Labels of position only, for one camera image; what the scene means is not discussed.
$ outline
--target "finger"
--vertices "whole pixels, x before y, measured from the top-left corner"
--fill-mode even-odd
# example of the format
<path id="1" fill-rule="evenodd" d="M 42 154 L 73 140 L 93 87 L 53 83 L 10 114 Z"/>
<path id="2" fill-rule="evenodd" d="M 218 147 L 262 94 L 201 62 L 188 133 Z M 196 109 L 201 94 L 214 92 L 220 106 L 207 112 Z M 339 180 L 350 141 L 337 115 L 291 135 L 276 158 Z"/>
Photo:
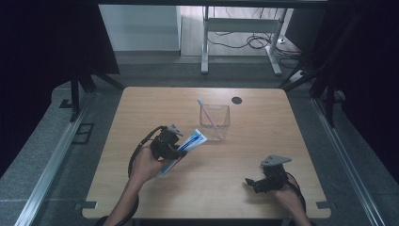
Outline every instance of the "finger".
<path id="1" fill-rule="evenodd" d="M 162 159 L 162 160 L 158 160 L 158 161 L 162 164 L 162 167 L 164 167 L 167 164 L 169 164 L 172 161 L 172 159 Z"/>

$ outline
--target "black curtain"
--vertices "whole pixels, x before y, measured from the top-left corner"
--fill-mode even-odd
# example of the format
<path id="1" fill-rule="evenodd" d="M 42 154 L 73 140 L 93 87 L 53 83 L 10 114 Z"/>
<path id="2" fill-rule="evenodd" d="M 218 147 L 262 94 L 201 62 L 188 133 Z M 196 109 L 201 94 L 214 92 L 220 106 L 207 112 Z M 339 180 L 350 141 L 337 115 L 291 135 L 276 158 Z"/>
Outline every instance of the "black curtain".
<path id="1" fill-rule="evenodd" d="M 371 1 L 334 67 L 337 89 L 346 97 L 343 111 L 399 182 L 396 9 L 391 1 Z"/>
<path id="2" fill-rule="evenodd" d="M 97 5 L 2 1 L 0 23 L 3 175 L 46 112 L 55 87 L 70 81 L 73 72 L 119 69 Z"/>

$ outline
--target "black circle marker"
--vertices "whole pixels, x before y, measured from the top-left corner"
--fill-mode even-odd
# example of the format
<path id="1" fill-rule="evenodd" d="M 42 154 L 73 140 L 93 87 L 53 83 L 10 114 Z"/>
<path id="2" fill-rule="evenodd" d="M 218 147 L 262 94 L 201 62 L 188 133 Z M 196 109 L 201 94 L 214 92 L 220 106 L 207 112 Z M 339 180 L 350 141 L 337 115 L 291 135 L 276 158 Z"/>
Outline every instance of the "black circle marker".
<path id="1" fill-rule="evenodd" d="M 231 101 L 236 105 L 240 105 L 241 103 L 243 103 L 243 99 L 241 99 L 240 97 L 233 97 L 231 98 Z"/>

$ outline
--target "wall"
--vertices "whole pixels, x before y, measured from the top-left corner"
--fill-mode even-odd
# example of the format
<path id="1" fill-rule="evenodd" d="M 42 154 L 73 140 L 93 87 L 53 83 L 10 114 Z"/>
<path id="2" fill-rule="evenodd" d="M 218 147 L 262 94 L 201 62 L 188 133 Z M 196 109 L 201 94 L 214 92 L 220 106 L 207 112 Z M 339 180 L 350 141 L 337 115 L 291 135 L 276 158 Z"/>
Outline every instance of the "wall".
<path id="1" fill-rule="evenodd" d="M 99 7 L 114 51 L 180 50 L 180 7 Z"/>

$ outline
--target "metal stand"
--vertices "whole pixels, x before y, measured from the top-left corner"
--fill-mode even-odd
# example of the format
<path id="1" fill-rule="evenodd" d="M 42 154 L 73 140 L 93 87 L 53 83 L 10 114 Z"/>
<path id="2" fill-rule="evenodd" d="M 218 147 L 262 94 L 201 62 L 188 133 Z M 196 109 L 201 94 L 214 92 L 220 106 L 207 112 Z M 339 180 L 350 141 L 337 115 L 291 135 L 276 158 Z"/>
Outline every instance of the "metal stand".
<path id="1" fill-rule="evenodd" d="M 346 43 L 350 34 L 354 30 L 356 24 L 358 24 L 362 14 L 363 10 L 356 10 L 353 13 L 349 23 L 345 27 L 343 33 L 341 34 L 334 48 L 332 49 L 332 52 L 327 57 L 325 63 L 321 67 L 319 67 L 318 70 L 305 74 L 300 79 L 296 80 L 294 83 L 288 84 L 286 86 L 283 84 L 282 86 L 280 86 L 285 91 L 289 91 L 317 77 L 316 82 L 311 87 L 310 94 L 311 97 L 318 98 L 321 96 L 322 92 L 327 88 L 326 118 L 328 123 L 332 127 L 334 126 L 332 119 L 332 111 L 334 105 L 334 91 L 335 91 L 335 75 L 333 71 L 333 64 L 336 58 L 338 57 L 338 54 L 343 49 L 343 45 Z"/>
<path id="2" fill-rule="evenodd" d="M 278 20 L 267 19 L 228 19 L 209 18 L 209 7 L 205 7 L 203 18 L 203 43 L 201 55 L 201 72 L 208 73 L 208 32 L 242 32 L 242 33 L 273 33 L 272 43 L 266 46 L 266 53 L 270 59 L 275 75 L 281 75 L 281 69 L 274 56 L 277 40 L 284 24 L 287 8 L 283 9 Z"/>

